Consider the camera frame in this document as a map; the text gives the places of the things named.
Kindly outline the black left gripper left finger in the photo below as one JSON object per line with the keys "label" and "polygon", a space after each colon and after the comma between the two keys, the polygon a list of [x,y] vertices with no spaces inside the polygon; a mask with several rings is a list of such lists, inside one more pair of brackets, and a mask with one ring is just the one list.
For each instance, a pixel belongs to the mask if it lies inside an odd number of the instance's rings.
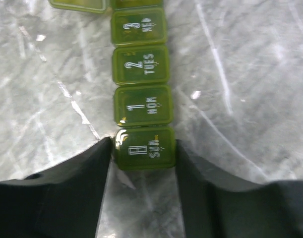
{"label": "black left gripper left finger", "polygon": [[93,238],[111,140],[24,179],[0,181],[0,238]]}

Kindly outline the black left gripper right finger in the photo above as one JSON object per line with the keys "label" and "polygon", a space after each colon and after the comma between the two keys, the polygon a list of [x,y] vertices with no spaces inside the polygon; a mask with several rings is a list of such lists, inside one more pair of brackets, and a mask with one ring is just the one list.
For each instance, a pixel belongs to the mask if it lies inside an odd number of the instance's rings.
{"label": "black left gripper right finger", "polygon": [[188,238],[303,238],[303,180],[247,181],[180,140],[176,176]]}

